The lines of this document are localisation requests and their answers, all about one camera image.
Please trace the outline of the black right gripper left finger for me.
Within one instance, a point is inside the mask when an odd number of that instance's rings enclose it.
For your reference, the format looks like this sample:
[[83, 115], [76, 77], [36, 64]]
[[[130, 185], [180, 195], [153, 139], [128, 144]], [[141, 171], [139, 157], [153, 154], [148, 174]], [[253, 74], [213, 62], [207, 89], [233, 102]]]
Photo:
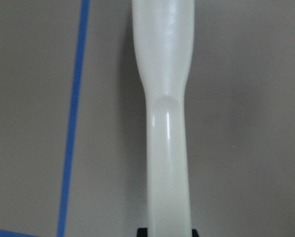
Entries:
[[148, 229], [138, 228], [136, 232], [136, 237], [148, 237]]

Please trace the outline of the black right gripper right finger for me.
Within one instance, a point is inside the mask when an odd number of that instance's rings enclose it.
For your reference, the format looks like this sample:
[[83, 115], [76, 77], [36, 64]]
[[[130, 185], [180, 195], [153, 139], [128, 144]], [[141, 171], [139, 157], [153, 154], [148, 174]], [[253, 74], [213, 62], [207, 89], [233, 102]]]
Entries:
[[198, 231], [196, 229], [192, 229], [192, 237], [199, 237]]

